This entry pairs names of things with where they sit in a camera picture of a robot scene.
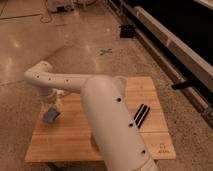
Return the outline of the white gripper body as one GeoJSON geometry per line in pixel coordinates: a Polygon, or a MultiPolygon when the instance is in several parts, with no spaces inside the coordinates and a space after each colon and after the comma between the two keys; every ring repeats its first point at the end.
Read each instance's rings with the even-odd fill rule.
{"type": "Polygon", "coordinates": [[[39,94],[45,108],[60,108],[60,99],[65,95],[63,90],[54,88],[40,88],[39,94]]]}

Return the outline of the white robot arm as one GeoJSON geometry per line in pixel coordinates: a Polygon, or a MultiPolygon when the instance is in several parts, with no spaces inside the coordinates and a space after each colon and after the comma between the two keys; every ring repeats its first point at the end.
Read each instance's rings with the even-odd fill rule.
{"type": "Polygon", "coordinates": [[[57,74],[41,61],[24,73],[43,96],[54,90],[80,95],[96,144],[108,171],[159,171],[125,101],[122,76],[57,74]]]}

